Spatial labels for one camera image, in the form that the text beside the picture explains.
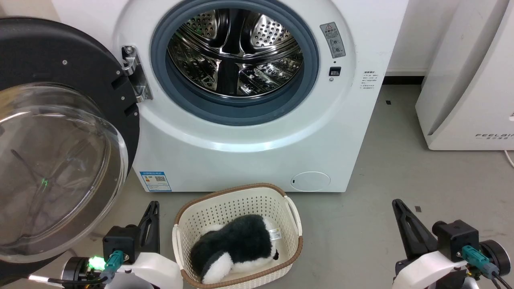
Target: green led light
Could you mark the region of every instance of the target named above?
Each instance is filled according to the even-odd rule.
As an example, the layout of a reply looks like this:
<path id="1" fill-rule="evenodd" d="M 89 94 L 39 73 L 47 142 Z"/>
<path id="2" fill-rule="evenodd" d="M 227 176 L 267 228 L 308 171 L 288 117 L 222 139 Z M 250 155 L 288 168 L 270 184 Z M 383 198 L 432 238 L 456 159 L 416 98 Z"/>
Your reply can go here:
<path id="1" fill-rule="evenodd" d="M 44 192 L 44 191 L 46 190 L 46 186 L 48 186 L 48 180 L 47 180 L 47 179 L 45 179 L 45 178 L 43 178 L 43 179 L 41 180 L 41 185 L 42 185 L 42 184 L 45 184 L 45 187 L 43 188 L 43 192 Z"/>
<path id="2" fill-rule="evenodd" d="M 94 256 L 89 259 L 87 266 L 95 270 L 105 270 L 105 260 L 103 260 L 103 257 Z"/>

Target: plush penguin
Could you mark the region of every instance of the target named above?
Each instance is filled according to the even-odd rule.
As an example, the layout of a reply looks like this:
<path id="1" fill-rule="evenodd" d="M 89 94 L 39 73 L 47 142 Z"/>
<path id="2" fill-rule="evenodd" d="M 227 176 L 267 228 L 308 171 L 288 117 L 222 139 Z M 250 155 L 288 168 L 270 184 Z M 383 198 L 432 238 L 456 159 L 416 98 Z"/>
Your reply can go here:
<path id="1" fill-rule="evenodd" d="M 207 227 L 191 248 L 193 270 L 203 284 L 214 284 L 231 270 L 247 272 L 278 260 L 279 252 L 269 234 L 273 229 L 260 215 L 245 215 L 225 226 Z"/>

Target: laundry basket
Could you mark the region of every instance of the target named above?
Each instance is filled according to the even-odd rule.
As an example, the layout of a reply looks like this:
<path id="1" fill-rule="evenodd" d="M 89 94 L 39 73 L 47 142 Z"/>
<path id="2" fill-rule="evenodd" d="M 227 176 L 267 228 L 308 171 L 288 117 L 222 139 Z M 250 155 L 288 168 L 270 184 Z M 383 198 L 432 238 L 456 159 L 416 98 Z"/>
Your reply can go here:
<path id="1" fill-rule="evenodd" d="M 204 227 L 225 225 L 241 215 L 259 214 L 280 229 L 276 247 L 279 259 L 257 272 L 229 273 L 220 283 L 202 284 L 189 260 L 191 247 Z M 173 250 L 182 277 L 192 286 L 210 288 L 255 288 L 284 276 L 302 251 L 302 223 L 292 200 L 279 187 L 254 184 L 231 188 L 191 201 L 175 218 Z"/>

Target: sticker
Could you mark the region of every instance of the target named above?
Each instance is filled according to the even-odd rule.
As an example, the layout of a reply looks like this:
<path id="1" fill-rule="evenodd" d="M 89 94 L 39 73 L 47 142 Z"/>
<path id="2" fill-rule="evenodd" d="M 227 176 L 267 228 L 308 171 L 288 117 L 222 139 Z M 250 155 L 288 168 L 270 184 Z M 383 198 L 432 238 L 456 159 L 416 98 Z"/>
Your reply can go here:
<path id="1" fill-rule="evenodd" d="M 139 172 L 150 192 L 171 192 L 164 172 Z"/>
<path id="2" fill-rule="evenodd" d="M 325 35 L 328 46 L 330 47 L 332 58 L 345 56 L 346 52 L 344 51 L 343 39 L 341 38 L 341 34 L 339 34 L 336 23 L 330 22 L 322 24 L 320 25 L 320 28 L 321 31 L 323 31 L 323 35 Z"/>
<path id="3" fill-rule="evenodd" d="M 277 228 L 277 229 L 273 229 L 273 230 L 269 230 L 269 237 L 272 241 L 274 240 L 278 240 L 278 239 L 282 239 L 282 234 L 280 233 L 280 229 Z"/>
<path id="4" fill-rule="evenodd" d="M 378 81 L 378 74 L 376 74 L 374 71 L 364 71 L 362 74 L 362 80 L 360 81 L 360 88 L 361 89 L 374 89 L 377 85 Z"/>

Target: cable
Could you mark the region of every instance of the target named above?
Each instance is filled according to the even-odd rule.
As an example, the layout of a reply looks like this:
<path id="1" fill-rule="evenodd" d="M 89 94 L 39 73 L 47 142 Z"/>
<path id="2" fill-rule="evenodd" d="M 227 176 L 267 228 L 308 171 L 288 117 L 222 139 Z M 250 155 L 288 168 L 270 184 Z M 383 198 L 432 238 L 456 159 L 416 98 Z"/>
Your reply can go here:
<path id="1" fill-rule="evenodd" d="M 103 277 L 102 279 L 83 280 L 83 281 L 48 278 L 48 282 L 50 282 L 50 283 L 70 284 L 70 285 L 96 285 L 96 284 L 101 284 L 106 280 L 107 280 L 107 277 Z"/>
<path id="2" fill-rule="evenodd" d="M 509 161 L 510 165 L 514 168 L 514 162 L 512 162 L 512 159 L 510 159 L 509 153 L 507 151 L 503 151 L 503 152 L 507 156 L 507 160 Z"/>
<path id="3" fill-rule="evenodd" d="M 505 288 L 507 288 L 507 289 L 512 289 L 512 287 L 509 285 L 509 283 L 507 283 L 507 281 L 503 280 L 503 278 L 502 278 L 502 277 L 500 277 L 500 276 L 498 275 L 498 273 L 493 272 L 493 273 L 492 273 L 492 275 L 493 275 L 496 279 L 498 279 L 498 281 L 499 281 L 500 283 L 502 283 L 502 284 L 505 286 Z"/>
<path id="4" fill-rule="evenodd" d="M 496 282 L 496 280 L 494 278 L 491 279 L 492 283 L 494 284 L 494 287 L 496 287 L 496 289 L 502 289 L 500 287 L 500 285 L 498 284 L 498 282 Z"/>
<path id="5" fill-rule="evenodd" d="M 27 279 L 35 282 L 41 282 L 41 283 L 55 283 L 55 284 L 67 284 L 67 285 L 96 285 L 101 284 L 104 281 L 107 281 L 107 277 L 103 277 L 102 279 L 95 279 L 95 280 L 63 280 L 63 279 L 55 279 L 55 278 L 48 278 L 43 276 L 37 276 L 37 275 L 29 275 Z"/>

